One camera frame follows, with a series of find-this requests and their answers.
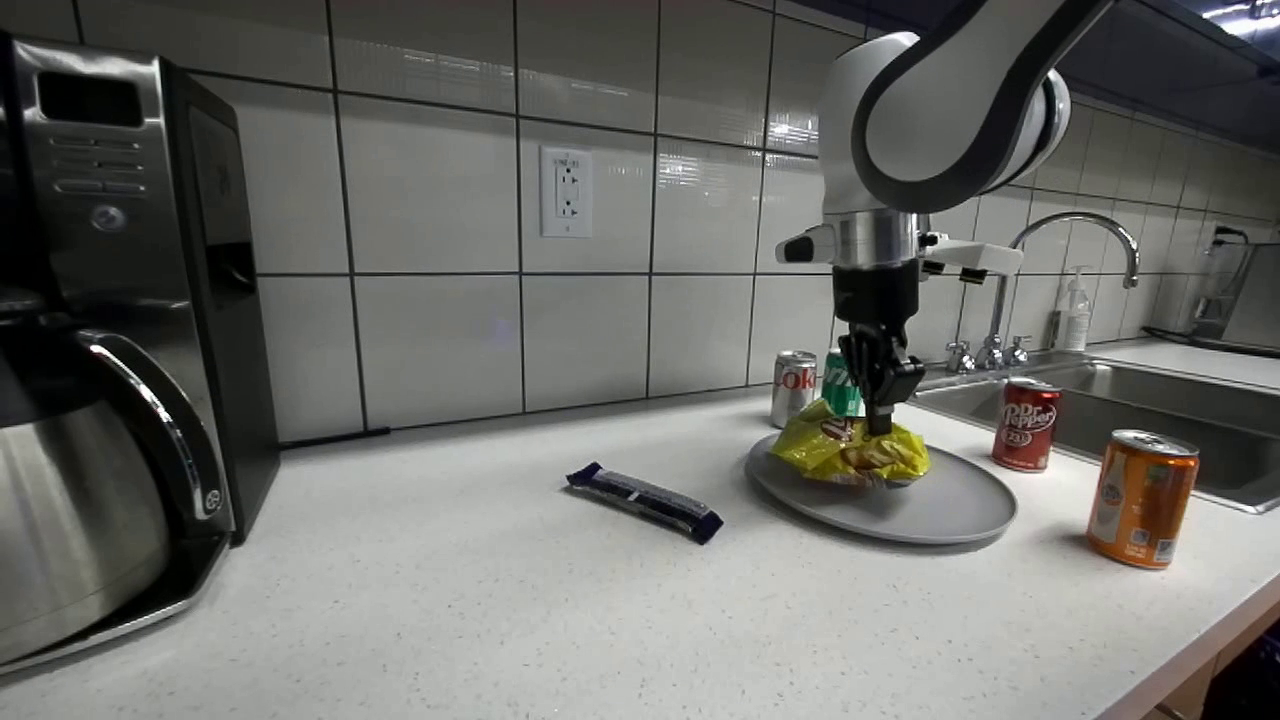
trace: coffee maker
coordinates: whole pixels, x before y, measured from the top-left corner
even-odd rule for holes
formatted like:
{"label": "coffee maker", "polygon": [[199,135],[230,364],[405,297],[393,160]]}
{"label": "coffee maker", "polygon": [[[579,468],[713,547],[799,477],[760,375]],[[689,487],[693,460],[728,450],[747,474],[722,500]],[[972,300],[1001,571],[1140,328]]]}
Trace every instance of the coffee maker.
{"label": "coffee maker", "polygon": [[0,32],[0,384],[30,542],[0,675],[174,615],[246,542],[278,458],[238,135],[174,63]]}

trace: electrical outlet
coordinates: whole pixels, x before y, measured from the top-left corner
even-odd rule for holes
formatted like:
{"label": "electrical outlet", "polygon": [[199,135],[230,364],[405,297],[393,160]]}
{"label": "electrical outlet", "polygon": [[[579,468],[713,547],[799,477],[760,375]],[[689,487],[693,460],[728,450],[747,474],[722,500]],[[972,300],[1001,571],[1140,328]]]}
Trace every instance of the electrical outlet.
{"label": "electrical outlet", "polygon": [[543,150],[543,236],[596,232],[596,168],[590,152]]}

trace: red soda can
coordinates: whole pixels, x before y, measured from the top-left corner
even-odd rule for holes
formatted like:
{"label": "red soda can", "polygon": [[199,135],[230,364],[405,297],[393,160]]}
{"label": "red soda can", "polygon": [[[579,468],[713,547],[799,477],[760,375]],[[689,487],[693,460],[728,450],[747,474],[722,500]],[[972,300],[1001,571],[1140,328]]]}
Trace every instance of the red soda can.
{"label": "red soda can", "polygon": [[1002,403],[996,416],[990,460],[1019,474],[1043,474],[1060,403],[1064,403],[1060,387],[1034,375],[1012,375],[1002,384]]}

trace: white countertop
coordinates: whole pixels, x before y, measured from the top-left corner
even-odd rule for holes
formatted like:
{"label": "white countertop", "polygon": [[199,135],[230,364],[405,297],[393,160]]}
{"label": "white countertop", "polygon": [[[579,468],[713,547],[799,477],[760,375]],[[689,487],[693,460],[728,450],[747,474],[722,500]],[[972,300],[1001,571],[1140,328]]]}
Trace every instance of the white countertop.
{"label": "white countertop", "polygon": [[[1068,454],[1043,477],[996,474],[1019,515],[976,554],[816,532],[742,486],[762,403],[293,454],[193,615],[0,687],[0,715],[1098,715],[1275,578],[1280,513],[1205,500],[1166,571],[1092,558],[1097,466]],[[984,429],[898,420],[986,466]],[[562,498],[589,460],[728,527],[696,547]]]}

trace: soda can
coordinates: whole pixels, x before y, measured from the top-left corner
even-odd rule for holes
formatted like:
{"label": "soda can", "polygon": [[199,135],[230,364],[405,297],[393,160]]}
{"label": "soda can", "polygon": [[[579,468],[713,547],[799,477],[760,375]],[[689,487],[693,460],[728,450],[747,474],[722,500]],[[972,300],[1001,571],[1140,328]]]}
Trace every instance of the soda can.
{"label": "soda can", "polygon": [[1043,474],[1054,435],[1064,393],[1034,382],[1012,375],[1002,384],[990,460],[1017,474]]}
{"label": "soda can", "polygon": [[770,424],[785,429],[816,399],[816,357],[776,353],[770,361]]}
{"label": "soda can", "polygon": [[1158,432],[1117,429],[1097,477],[1086,545],[1133,570],[1166,570],[1198,454]]}
{"label": "soda can", "polygon": [[834,416],[860,416],[860,403],[863,403],[847,382],[847,364],[838,350],[827,353],[822,399],[830,403]]}

